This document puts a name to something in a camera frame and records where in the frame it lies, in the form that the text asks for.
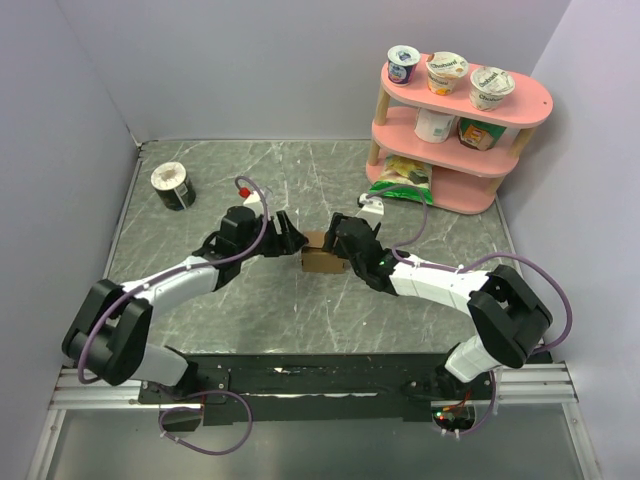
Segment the brown cardboard box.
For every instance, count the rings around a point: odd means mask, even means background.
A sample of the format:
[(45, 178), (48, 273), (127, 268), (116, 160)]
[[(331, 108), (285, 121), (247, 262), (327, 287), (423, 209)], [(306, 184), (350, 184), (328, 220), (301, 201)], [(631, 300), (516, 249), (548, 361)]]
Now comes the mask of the brown cardboard box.
[(307, 273), (342, 274), (346, 272), (346, 261), (333, 253), (322, 250), (325, 234), (321, 231), (304, 233), (307, 244), (301, 251), (301, 268)]

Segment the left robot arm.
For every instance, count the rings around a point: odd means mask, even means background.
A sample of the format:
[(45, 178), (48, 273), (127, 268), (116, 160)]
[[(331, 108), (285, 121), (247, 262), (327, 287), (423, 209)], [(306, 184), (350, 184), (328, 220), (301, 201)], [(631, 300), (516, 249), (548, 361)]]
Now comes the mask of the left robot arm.
[(265, 217), (246, 206), (231, 207), (219, 228), (181, 263), (138, 281), (95, 283), (62, 341), (62, 352), (80, 371), (89, 370), (112, 386), (147, 381), (162, 385), (174, 401), (188, 401), (202, 384), (199, 367), (171, 347), (151, 344), (152, 321), (222, 289), (246, 259), (293, 255), (307, 242), (283, 211)]

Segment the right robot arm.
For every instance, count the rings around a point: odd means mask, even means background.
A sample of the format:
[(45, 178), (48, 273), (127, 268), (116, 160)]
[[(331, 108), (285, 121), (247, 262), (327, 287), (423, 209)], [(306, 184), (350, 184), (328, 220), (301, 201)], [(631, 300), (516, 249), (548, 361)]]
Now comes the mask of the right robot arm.
[(553, 322), (514, 268), (499, 265), (462, 273), (404, 251), (394, 254), (362, 218), (335, 213), (323, 249), (348, 260), (356, 276), (375, 291), (435, 302), (472, 319), (475, 334), (452, 347), (427, 374), (424, 389), (434, 398), (459, 398), (480, 375), (498, 367), (522, 367)]

